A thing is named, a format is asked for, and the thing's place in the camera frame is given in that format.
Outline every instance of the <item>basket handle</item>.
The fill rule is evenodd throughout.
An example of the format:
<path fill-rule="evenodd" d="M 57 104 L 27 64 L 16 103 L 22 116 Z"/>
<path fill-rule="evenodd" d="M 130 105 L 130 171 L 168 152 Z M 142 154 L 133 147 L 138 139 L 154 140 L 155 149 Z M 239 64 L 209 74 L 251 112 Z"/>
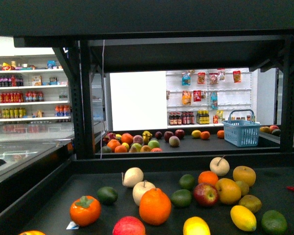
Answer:
<path fill-rule="evenodd" d="M 231 116 L 232 116 L 232 113 L 234 113 L 234 112 L 245 112 L 245 111 L 250 111 L 251 112 L 251 118 L 250 118 L 250 123 L 255 123 L 254 121 L 251 121 L 251 120 L 254 120 L 254 116 L 255 116 L 255 114 L 254 114 L 254 111 L 252 111 L 251 109 L 240 109 L 240 110 L 233 110 L 231 113 L 230 113 L 230 115 L 229 115 L 229 118 L 228 118 L 228 122 L 229 123 L 231 123 Z"/>

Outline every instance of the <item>fruit stem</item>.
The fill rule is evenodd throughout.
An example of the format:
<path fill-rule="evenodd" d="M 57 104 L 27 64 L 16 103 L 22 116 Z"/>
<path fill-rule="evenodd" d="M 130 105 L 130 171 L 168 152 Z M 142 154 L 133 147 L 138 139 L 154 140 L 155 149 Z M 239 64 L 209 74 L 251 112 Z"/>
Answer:
<path fill-rule="evenodd" d="M 221 162 L 221 160 L 225 157 L 225 155 L 218 161 L 217 166 L 219 166 L 219 163 Z"/>

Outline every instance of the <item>orange fruit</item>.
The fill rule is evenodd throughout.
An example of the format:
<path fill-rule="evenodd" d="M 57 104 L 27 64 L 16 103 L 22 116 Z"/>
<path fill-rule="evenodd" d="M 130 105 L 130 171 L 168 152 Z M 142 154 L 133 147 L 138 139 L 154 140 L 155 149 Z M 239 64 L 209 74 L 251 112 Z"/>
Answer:
<path fill-rule="evenodd" d="M 219 131 L 217 132 L 217 137 L 218 137 L 219 139 L 224 139 L 224 131 L 223 131 L 223 130 L 219 130 Z"/>
<path fill-rule="evenodd" d="M 122 143 L 127 143 L 128 145 L 133 144 L 133 137 L 130 133 L 124 133 L 121 136 L 121 142 Z"/>
<path fill-rule="evenodd" d="M 139 215 L 151 225 L 160 225 L 167 221 L 171 213 L 170 198 L 159 188 L 152 188 L 141 198 Z"/>
<path fill-rule="evenodd" d="M 115 153 L 127 153 L 127 148 L 124 145 L 119 145 L 114 150 Z"/>
<path fill-rule="evenodd" d="M 210 133 L 209 131 L 203 131 L 201 134 L 200 134 L 200 138 L 202 140 L 208 140 L 210 138 Z"/>
<path fill-rule="evenodd" d="M 208 170 L 208 171 L 203 171 L 202 173 L 200 173 L 200 175 L 198 176 L 198 183 L 210 183 L 213 186 L 216 185 L 216 183 L 218 182 L 219 178 L 217 176 L 216 173 Z"/>
<path fill-rule="evenodd" d="M 107 146 L 111 148 L 113 153 L 114 153 L 114 150 L 116 149 L 116 147 L 118 147 L 120 145 L 121 145 L 120 142 L 118 142 L 117 140 L 110 140 L 109 143 L 107 144 Z"/>

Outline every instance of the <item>blue plastic basket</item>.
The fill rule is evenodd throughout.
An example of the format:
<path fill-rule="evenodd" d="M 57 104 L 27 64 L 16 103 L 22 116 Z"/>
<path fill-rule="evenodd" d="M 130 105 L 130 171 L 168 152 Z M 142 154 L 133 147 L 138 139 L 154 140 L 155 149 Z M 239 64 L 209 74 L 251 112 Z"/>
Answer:
<path fill-rule="evenodd" d="M 234 112 L 251 112 L 250 121 L 247 120 L 231 120 Z M 238 147 L 257 146 L 259 139 L 259 129 L 261 124 L 255 123 L 254 112 L 251 109 L 234 110 L 230 113 L 228 121 L 223 121 L 224 139 Z"/>

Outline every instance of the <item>black metal post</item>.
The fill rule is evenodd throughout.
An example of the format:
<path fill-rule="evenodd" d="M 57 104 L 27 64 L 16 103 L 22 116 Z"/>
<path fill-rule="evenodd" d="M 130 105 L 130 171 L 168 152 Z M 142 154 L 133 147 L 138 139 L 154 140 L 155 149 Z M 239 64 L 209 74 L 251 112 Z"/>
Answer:
<path fill-rule="evenodd" d="M 84 110 L 85 150 L 83 158 L 93 158 L 95 153 L 94 119 L 92 107 L 92 71 L 90 49 L 87 41 L 80 41 L 81 82 Z"/>
<path fill-rule="evenodd" d="M 280 151 L 292 152 L 294 135 L 294 40 L 288 36 L 285 40 L 285 54 L 283 66 L 283 92 L 281 113 Z"/>

